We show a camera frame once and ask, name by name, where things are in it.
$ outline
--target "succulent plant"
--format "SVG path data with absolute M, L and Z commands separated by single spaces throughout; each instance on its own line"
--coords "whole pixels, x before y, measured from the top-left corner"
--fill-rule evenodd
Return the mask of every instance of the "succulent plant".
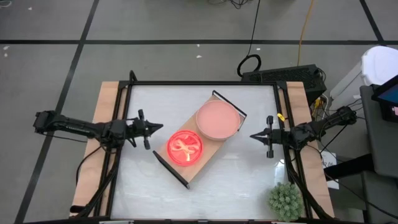
M 278 183 L 269 194 L 268 204 L 283 222 L 297 220 L 304 208 L 299 190 L 291 183 Z

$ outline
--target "red petri dish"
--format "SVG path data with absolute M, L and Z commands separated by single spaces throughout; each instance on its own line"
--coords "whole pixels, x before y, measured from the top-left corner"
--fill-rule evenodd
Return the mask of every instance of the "red petri dish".
M 202 153 L 203 142 L 194 131 L 177 131 L 167 141 L 167 154 L 177 165 L 194 165 L 194 163 L 199 160 Z
M 238 111 L 229 103 L 213 100 L 197 113 L 197 125 L 202 134 L 213 140 L 225 140 L 234 135 L 241 124 Z

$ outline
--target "black metal frame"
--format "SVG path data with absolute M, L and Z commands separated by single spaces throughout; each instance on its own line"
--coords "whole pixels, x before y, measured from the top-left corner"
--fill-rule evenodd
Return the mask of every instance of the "black metal frame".
M 127 116 L 127 111 L 128 111 L 128 105 L 130 101 L 130 95 L 131 95 L 131 90 L 133 85 L 264 85 L 264 86 L 272 86 L 274 89 L 274 95 L 275 95 L 275 102 L 276 102 L 276 108 L 278 113 L 282 113 L 282 107 L 280 103 L 280 97 L 279 97 L 279 88 L 283 91 L 284 94 L 284 100 L 286 104 L 286 110 L 287 110 L 287 115 L 288 115 L 288 121 L 290 127 L 294 126 L 294 121 L 293 121 L 293 116 L 292 116 L 292 111 L 290 107 L 290 101 L 289 101 L 289 94 L 287 92 L 287 85 L 286 82 L 263 82 L 263 83 L 254 83 L 254 82 L 241 82 L 241 81 L 137 81 L 135 78 L 134 73 L 130 73 L 130 80 L 129 81 L 120 81 L 119 86 L 118 86 L 118 93 L 116 95 L 116 102 L 114 106 L 114 111 L 113 111 L 113 119 L 116 119 L 118 117 L 118 112 L 120 109 L 120 104 L 121 104 L 121 96 L 125 88 L 127 88 L 127 95 L 126 95 L 126 100 L 124 102 L 124 111 L 123 111 L 123 119 L 126 119 Z M 279 126 L 282 128 L 284 127 L 284 123 L 279 120 Z M 284 147 L 284 156 L 285 160 L 290 161 L 290 149 L 287 147 Z M 120 158 L 121 158 L 121 149 L 117 150 L 116 156 L 114 158 L 114 162 L 119 166 L 120 163 Z M 297 170 L 300 178 L 302 179 L 303 183 L 305 183 L 305 177 L 304 177 L 304 171 L 302 167 L 302 161 L 300 157 L 300 152 L 295 151 L 295 160 L 297 161 Z M 108 166 L 109 166 L 109 161 L 110 161 L 110 156 L 106 155 L 104 158 L 104 163 L 103 163 L 103 170 L 101 174 L 101 180 L 100 180 L 100 185 L 103 183 L 104 177 L 107 174 L 108 171 Z M 117 178 L 117 172 L 116 175 L 114 176 L 112 182 L 110 183 L 110 189 L 109 189 L 109 197 L 108 197 L 108 203 L 106 207 L 106 213 L 105 215 L 107 217 L 110 216 L 111 211 L 112 211 L 112 206 L 113 206 L 113 198 L 114 198 L 114 191 L 115 191 L 115 186 L 116 186 L 116 178 Z M 289 182 L 293 183 L 293 179 L 288 176 Z M 97 203 L 95 207 L 95 212 L 94 216 L 98 216 L 100 214 L 100 209 L 101 209 L 101 200 Z M 312 218 L 312 212 L 311 212 L 311 207 L 309 206 L 309 203 L 304 199 L 305 202 L 305 212 L 307 217 Z

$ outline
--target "computer monitor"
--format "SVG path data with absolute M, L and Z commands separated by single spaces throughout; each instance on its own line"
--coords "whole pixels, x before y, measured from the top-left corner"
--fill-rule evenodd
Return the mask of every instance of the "computer monitor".
M 398 75 L 377 87 L 372 100 L 389 106 L 398 106 Z

